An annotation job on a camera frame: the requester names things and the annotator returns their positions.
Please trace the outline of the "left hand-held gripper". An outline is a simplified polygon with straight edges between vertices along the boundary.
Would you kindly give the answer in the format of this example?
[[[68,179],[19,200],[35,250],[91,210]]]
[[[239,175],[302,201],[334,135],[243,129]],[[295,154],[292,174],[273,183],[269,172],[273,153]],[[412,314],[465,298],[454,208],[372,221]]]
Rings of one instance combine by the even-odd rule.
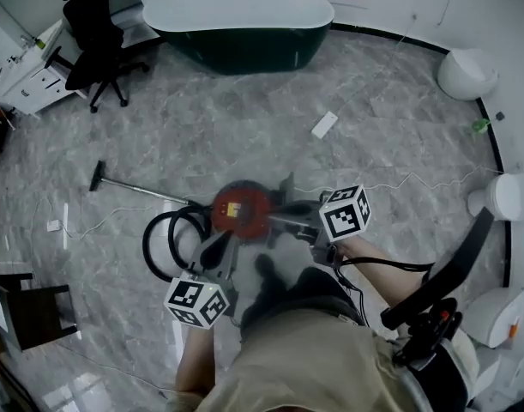
[[[226,231],[202,242],[186,270],[172,280],[164,307],[181,324],[208,330],[222,316],[233,317],[238,292],[232,282],[240,238]]]

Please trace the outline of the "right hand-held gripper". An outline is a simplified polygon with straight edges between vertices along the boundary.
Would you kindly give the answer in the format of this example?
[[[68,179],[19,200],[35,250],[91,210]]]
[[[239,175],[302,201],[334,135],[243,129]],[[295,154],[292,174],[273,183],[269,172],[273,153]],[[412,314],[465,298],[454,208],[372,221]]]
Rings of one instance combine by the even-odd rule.
[[[266,241],[274,249],[278,238],[289,233],[305,241],[315,263],[337,268],[341,264],[335,243],[363,233],[371,218],[370,204],[362,185],[331,191],[322,201],[294,200],[294,172],[279,184],[279,204],[271,212]]]

